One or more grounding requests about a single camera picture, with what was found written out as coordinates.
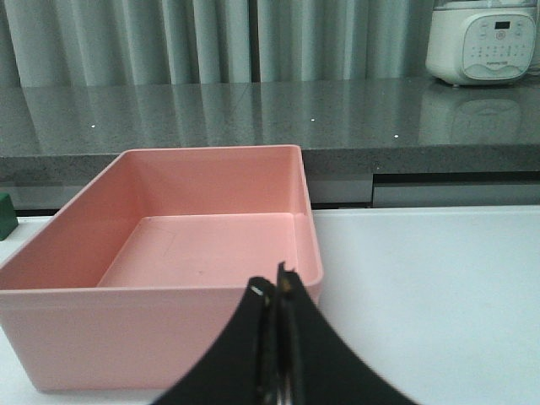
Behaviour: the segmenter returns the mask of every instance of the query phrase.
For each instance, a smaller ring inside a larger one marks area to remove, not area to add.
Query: curtain fold
[[[1,0],[0,86],[424,74],[433,0]]]

